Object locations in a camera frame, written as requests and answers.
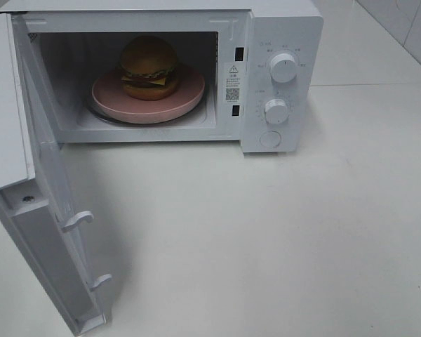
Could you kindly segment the pink round plate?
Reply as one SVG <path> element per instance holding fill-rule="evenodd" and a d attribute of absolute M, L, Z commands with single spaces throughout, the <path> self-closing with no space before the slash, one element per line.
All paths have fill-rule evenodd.
<path fill-rule="evenodd" d="M 131 81 L 111 71 L 94 82 L 92 97 L 108 117 L 130 124 L 157 124 L 193 110 L 204 91 L 204 77 L 180 65 L 169 77 L 153 82 Z"/>

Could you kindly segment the white microwave oven body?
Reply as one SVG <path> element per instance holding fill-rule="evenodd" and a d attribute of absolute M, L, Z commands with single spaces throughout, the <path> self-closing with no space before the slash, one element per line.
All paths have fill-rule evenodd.
<path fill-rule="evenodd" d="M 57 105 L 49 115 L 60 143 L 235 140 L 244 152 L 292 152 L 298 143 L 323 18 L 312 1 L 7 1 L 0 13 L 21 15 L 41 37 L 40 51 Z M 214 128 L 99 128 L 76 119 L 95 80 L 119 66 L 124 46 L 142 35 L 169 42 L 182 64 L 205 80 Z M 290 51 L 294 80 L 280 84 L 270 58 Z M 290 115 L 268 124 L 265 103 L 286 101 Z M 263 147 L 267 131 L 279 146 Z"/>

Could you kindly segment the lower white microwave knob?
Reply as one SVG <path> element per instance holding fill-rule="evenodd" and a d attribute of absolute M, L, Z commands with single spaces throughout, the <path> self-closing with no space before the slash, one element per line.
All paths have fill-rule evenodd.
<path fill-rule="evenodd" d="M 282 124 L 287 120 L 290 112 L 285 100 L 275 98 L 265 103 L 264 114 L 268 124 Z"/>

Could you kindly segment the white microwave door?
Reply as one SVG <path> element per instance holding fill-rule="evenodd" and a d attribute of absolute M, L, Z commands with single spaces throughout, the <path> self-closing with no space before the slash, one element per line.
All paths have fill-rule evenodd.
<path fill-rule="evenodd" d="M 41 37 L 21 15 L 0 13 L 0 221 L 71 332 L 106 323 L 49 115 L 57 105 Z"/>

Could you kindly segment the white microwave knob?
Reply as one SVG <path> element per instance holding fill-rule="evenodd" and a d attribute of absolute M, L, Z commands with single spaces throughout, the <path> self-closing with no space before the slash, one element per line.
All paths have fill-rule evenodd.
<path fill-rule="evenodd" d="M 282 124 L 287 120 L 290 112 L 285 100 L 275 98 L 265 103 L 264 114 L 268 124 Z"/>
<path fill-rule="evenodd" d="M 298 73 L 298 59 L 290 51 L 275 53 L 268 65 L 271 78 L 280 84 L 294 80 Z"/>

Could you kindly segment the upper white microwave knob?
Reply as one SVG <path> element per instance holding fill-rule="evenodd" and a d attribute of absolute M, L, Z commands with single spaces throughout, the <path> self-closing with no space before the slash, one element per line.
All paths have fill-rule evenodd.
<path fill-rule="evenodd" d="M 280 84 L 294 80 L 298 73 L 298 59 L 290 51 L 275 53 L 268 65 L 271 78 Z"/>

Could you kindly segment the toy burger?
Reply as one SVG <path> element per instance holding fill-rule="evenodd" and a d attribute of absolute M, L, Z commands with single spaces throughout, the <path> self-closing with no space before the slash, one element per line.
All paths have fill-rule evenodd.
<path fill-rule="evenodd" d="M 139 36 L 121 52 L 121 85 L 130 97 L 161 100 L 172 95 L 179 86 L 178 67 L 177 53 L 167 41 Z"/>

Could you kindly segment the round door release button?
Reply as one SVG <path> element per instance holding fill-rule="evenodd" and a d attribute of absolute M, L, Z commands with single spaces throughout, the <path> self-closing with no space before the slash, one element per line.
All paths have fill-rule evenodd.
<path fill-rule="evenodd" d="M 275 148 L 281 143 L 281 135 L 276 131 L 267 131 L 260 136 L 260 144 L 263 147 Z"/>

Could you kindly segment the glass microwave turntable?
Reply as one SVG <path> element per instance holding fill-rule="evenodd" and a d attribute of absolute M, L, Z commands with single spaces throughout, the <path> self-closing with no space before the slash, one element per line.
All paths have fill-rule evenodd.
<path fill-rule="evenodd" d="M 185 115 L 156 124 L 132 124 L 107 116 L 97 104 L 89 98 L 76 119 L 78 125 L 99 128 L 214 128 L 215 111 L 208 109 L 205 98 Z"/>

